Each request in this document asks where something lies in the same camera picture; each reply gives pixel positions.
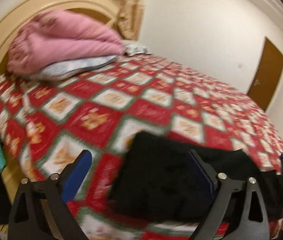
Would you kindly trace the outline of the grey white pillow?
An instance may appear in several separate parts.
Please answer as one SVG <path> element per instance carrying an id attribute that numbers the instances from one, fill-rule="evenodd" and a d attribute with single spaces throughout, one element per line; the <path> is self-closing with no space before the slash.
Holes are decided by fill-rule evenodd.
<path id="1" fill-rule="evenodd" d="M 19 74 L 19 77 L 33 81 L 62 81 L 77 74 L 103 68 L 117 58 L 117 55 L 110 55 L 67 60 L 50 64 L 35 73 Z"/>

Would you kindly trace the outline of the brown wooden door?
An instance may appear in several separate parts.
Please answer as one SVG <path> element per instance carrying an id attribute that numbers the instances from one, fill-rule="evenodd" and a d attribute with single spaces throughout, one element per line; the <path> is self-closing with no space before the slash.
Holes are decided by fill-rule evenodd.
<path id="1" fill-rule="evenodd" d="M 280 81 L 283 54 L 265 37 L 259 66 L 247 95 L 264 111 L 268 108 Z"/>

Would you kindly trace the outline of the red teddy bear bedspread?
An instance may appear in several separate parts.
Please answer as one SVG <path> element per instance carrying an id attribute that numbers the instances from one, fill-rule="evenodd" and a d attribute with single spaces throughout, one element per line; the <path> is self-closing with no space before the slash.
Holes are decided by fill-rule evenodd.
<path id="1" fill-rule="evenodd" d="M 187 239 L 195 224 L 109 215 L 106 191 L 140 131 L 243 150 L 281 173 L 283 141 L 265 112 L 230 85 L 162 57 L 121 57 L 54 85 L 0 75 L 0 136 L 30 180 L 61 172 L 82 150 L 93 165 L 68 203 L 89 239 Z"/>

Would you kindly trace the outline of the grey patterned pillow far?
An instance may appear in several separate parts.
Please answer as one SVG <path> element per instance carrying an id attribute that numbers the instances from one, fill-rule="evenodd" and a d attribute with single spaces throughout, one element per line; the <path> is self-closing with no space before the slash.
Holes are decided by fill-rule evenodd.
<path id="1" fill-rule="evenodd" d="M 131 57 L 134 55 L 146 54 L 150 55 L 150 49 L 139 41 L 123 40 L 125 55 Z"/>

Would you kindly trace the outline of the pink folded blanket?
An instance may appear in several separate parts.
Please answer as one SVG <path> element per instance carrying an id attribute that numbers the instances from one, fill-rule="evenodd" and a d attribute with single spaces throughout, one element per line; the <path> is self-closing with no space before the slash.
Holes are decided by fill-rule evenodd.
<path id="1" fill-rule="evenodd" d="M 55 9 L 38 13 L 18 30 L 9 46 L 7 70 L 33 74 L 56 62 L 124 52 L 114 29 L 89 16 Z"/>

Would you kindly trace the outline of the black pants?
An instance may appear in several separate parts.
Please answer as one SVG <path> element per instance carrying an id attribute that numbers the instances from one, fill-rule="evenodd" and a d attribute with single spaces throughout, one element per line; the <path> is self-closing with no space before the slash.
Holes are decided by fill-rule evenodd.
<path id="1" fill-rule="evenodd" d="M 283 218 L 283 173 L 262 172 L 243 151 L 187 144 L 147 132 L 135 135 L 107 197 L 114 212 L 152 222 L 198 223 L 215 196 L 190 151 L 234 180 L 254 177 L 270 220 Z"/>

